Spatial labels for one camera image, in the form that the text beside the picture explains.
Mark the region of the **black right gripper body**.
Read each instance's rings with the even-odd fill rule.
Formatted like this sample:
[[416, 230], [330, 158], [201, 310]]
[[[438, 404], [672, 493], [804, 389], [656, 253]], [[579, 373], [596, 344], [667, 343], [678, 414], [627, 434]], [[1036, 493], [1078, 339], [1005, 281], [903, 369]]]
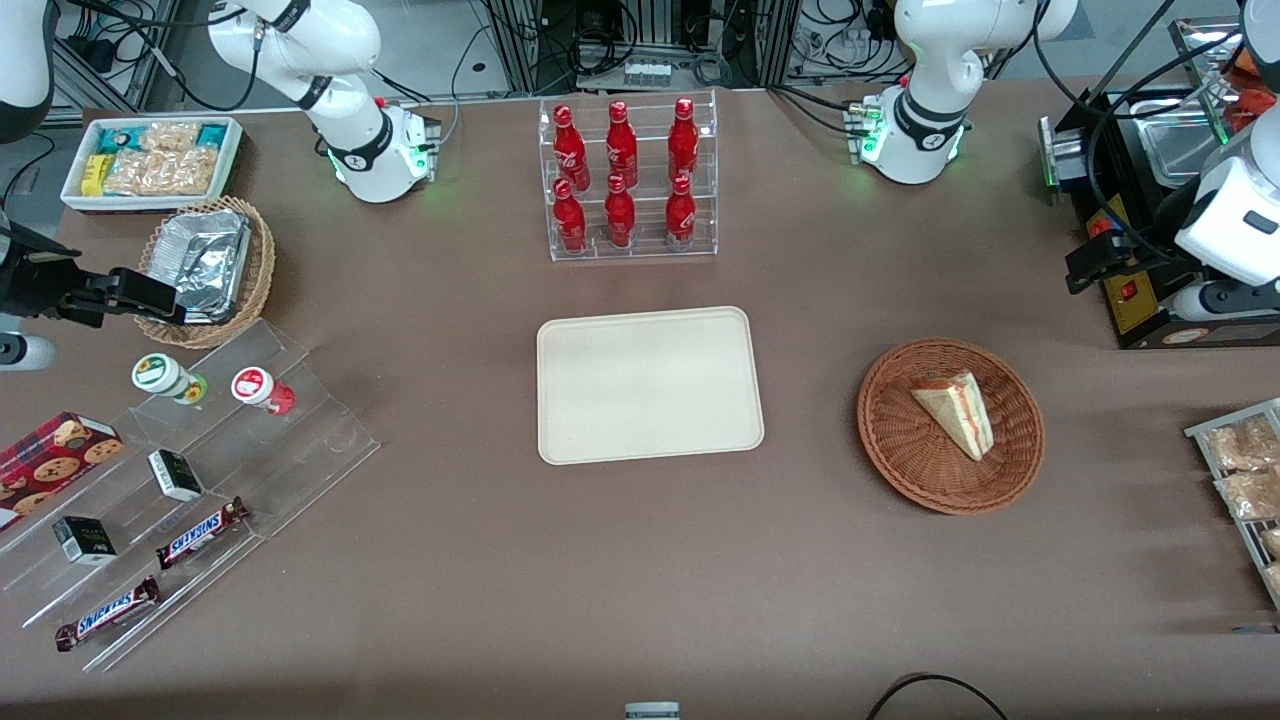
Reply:
[[73, 292], [95, 278], [83, 272], [76, 259], [79, 250], [68, 249], [22, 224], [3, 225], [1, 310], [22, 318], [47, 316], [100, 328], [105, 314], [77, 309]]

